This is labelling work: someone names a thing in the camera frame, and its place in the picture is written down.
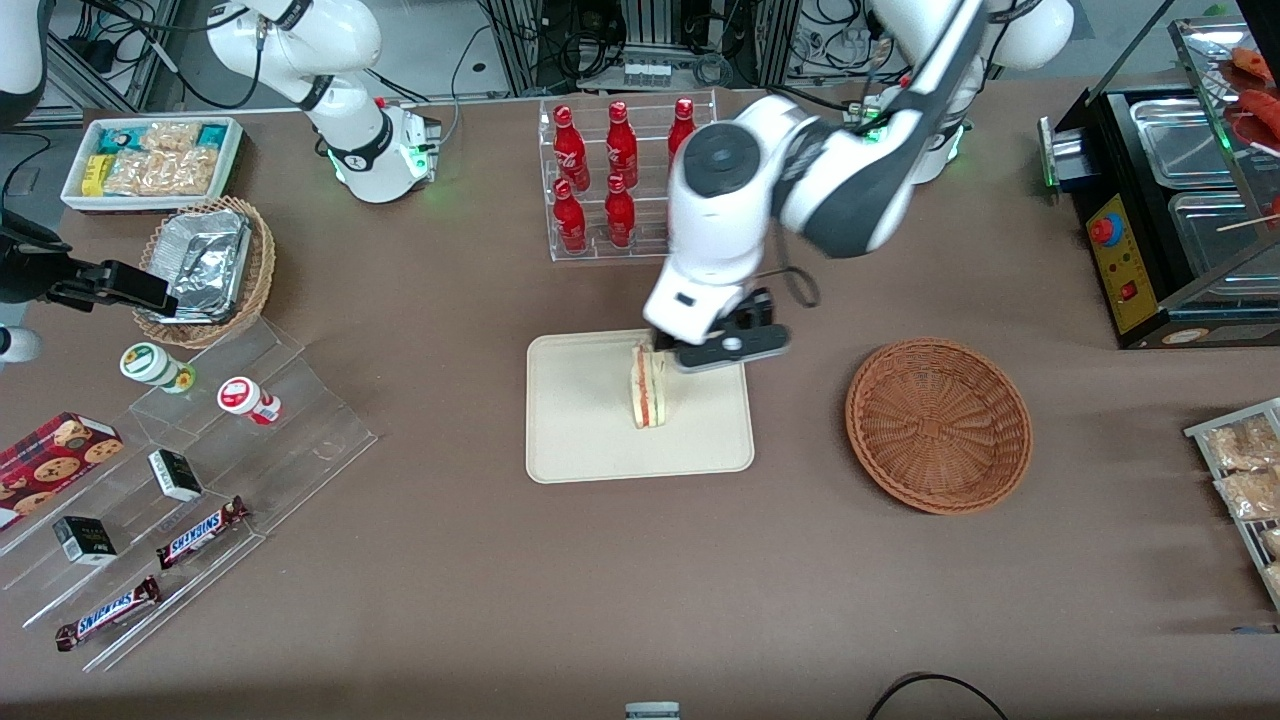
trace red cookie box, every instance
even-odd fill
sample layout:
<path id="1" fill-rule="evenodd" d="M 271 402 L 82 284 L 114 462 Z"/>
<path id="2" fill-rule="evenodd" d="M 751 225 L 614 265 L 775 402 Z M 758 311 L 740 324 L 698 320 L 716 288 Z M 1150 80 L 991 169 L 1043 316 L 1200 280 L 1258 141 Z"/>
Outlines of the red cookie box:
<path id="1" fill-rule="evenodd" d="M 63 413 L 0 451 L 0 530 L 120 451 L 115 428 Z"/>

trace brown woven basket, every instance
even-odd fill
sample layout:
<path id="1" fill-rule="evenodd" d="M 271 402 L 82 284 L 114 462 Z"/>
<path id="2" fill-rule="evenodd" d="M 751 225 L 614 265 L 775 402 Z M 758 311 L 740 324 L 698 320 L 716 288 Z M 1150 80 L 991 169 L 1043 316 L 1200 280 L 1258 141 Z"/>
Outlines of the brown woven basket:
<path id="1" fill-rule="evenodd" d="M 201 202 L 183 208 L 178 213 L 189 215 L 214 213 L 216 210 L 236 210 L 253 223 L 253 234 L 250 237 L 248 245 L 248 260 L 244 263 L 244 277 L 241 281 L 239 307 L 232 315 L 232 319 L 221 325 L 161 325 L 160 323 L 147 320 L 141 313 L 134 310 L 133 322 L 142 328 L 142 332 L 148 338 L 156 342 L 189 347 L 192 350 L 209 347 L 218 338 L 259 316 L 262 313 L 262 306 L 266 305 L 266 296 L 271 291 L 271 273 L 275 272 L 275 240 L 271 237 L 271 228 L 266 227 L 262 215 L 252 205 L 237 197 L 219 197 L 212 202 Z M 151 254 L 155 252 L 156 240 L 160 237 L 160 228 L 163 227 L 164 223 L 160 223 L 160 227 L 151 233 L 151 241 L 147 242 L 146 250 L 142 251 L 142 268 L 151 264 Z"/>
<path id="2" fill-rule="evenodd" d="M 886 492 L 940 515 L 1009 497 L 1032 459 L 1032 424 L 1012 382 L 973 350 L 940 338 L 886 345 L 849 386 L 845 429 Z"/>

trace red switch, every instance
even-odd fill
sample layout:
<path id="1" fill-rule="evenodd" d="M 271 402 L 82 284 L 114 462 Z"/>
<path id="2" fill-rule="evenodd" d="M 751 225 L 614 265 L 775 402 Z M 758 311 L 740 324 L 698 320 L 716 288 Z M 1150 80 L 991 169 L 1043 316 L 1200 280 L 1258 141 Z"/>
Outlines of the red switch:
<path id="1" fill-rule="evenodd" d="M 1089 225 L 1089 240 L 1092 240 L 1098 245 L 1102 245 L 1108 240 L 1111 240 L 1111 236 L 1114 233 L 1115 233 L 1115 225 L 1111 224 L 1111 220 L 1106 218 L 1100 218 L 1094 220 L 1092 225 Z"/>

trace cookie box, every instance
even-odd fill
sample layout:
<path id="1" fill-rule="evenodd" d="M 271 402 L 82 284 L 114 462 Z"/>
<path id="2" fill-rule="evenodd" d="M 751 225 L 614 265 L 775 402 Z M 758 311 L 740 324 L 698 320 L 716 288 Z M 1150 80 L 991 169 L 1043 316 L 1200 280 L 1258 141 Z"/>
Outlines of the cookie box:
<path id="1" fill-rule="evenodd" d="M 81 183 L 84 179 L 84 173 L 91 170 L 90 159 L 100 151 L 104 133 L 146 126 L 152 122 L 225 126 L 227 133 L 223 136 L 218 150 L 218 161 L 214 165 L 214 176 L 209 182 L 209 190 L 204 195 L 164 195 L 150 197 L 84 195 Z M 82 213 L 155 213 L 186 208 L 197 202 L 212 202 L 223 196 L 223 190 L 227 187 L 227 181 L 230 178 L 232 168 L 236 164 L 236 151 L 239 149 L 242 135 L 241 124 L 225 115 L 164 115 L 93 120 L 84 128 L 84 137 L 81 138 L 79 150 L 76 151 L 76 160 L 72 161 L 72 169 L 67 173 L 67 182 L 63 183 L 63 202 L 68 208 Z"/>
<path id="2" fill-rule="evenodd" d="M 115 428 L 63 413 L 0 451 L 0 530 L 124 447 Z"/>

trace red bottle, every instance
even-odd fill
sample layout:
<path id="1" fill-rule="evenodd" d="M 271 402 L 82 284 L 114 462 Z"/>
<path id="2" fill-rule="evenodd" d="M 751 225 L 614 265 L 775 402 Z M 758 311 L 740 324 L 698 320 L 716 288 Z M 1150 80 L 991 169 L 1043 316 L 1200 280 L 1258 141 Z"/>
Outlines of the red bottle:
<path id="1" fill-rule="evenodd" d="M 640 182 L 640 155 L 636 149 L 636 131 L 627 122 L 627 104 L 609 102 L 609 135 L 604 138 L 609 151 L 609 172 L 622 176 L 627 187 Z"/>
<path id="2" fill-rule="evenodd" d="M 604 201 L 604 214 L 609 218 L 609 242 L 618 250 L 631 247 L 631 233 L 636 229 L 636 204 L 618 173 L 609 176 L 609 197 Z"/>
<path id="3" fill-rule="evenodd" d="M 552 205 L 552 214 L 556 215 L 556 229 L 559 231 L 561 242 L 570 255 L 579 255 L 586 251 L 586 217 L 582 206 L 573 197 L 573 188 L 564 178 L 556 178 L 556 205 Z"/>
<path id="4" fill-rule="evenodd" d="M 667 133 L 667 172 L 676 163 L 676 151 L 684 145 L 690 135 L 694 135 L 694 101 L 689 97 L 676 100 L 676 122 L 671 123 L 671 132 Z"/>
<path id="5" fill-rule="evenodd" d="M 573 127 L 573 111 L 568 105 L 557 105 L 552 117 L 556 118 L 556 164 L 559 165 L 561 177 L 568 178 L 573 190 L 584 192 L 591 187 L 591 172 L 586 169 L 582 133 Z"/>

